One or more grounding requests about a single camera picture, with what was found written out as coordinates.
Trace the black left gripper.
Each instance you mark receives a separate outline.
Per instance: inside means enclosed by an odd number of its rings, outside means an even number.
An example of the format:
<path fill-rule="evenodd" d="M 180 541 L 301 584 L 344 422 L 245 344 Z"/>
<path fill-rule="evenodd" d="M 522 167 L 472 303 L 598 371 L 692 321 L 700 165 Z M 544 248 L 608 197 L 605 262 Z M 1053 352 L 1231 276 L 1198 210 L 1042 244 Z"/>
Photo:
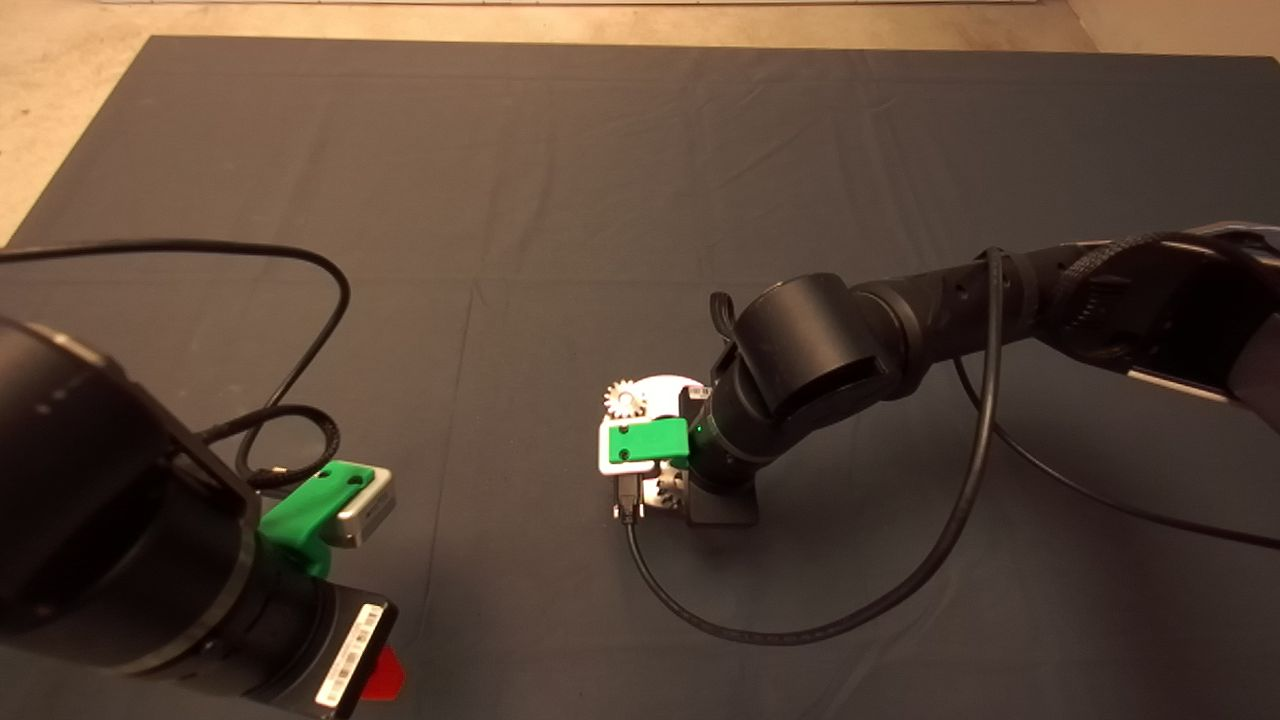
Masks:
<path fill-rule="evenodd" d="M 364 702 L 396 701 L 406 682 L 396 651 L 387 644 L 398 619 L 384 594 L 329 582 L 320 584 L 321 612 L 303 652 L 298 714 L 349 719 Z"/>

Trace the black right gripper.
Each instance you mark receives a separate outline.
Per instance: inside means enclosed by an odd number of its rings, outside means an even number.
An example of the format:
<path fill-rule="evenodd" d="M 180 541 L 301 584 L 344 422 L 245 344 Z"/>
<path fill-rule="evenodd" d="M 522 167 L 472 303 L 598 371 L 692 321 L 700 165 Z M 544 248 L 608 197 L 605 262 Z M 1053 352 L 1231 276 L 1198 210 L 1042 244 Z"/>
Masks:
<path fill-rule="evenodd" d="M 710 416 L 712 388 L 689 386 L 678 393 L 687 425 L 687 454 L 677 460 L 678 506 L 692 527 L 753 527 L 759 519 L 755 474 L 760 469 L 736 455 Z"/>

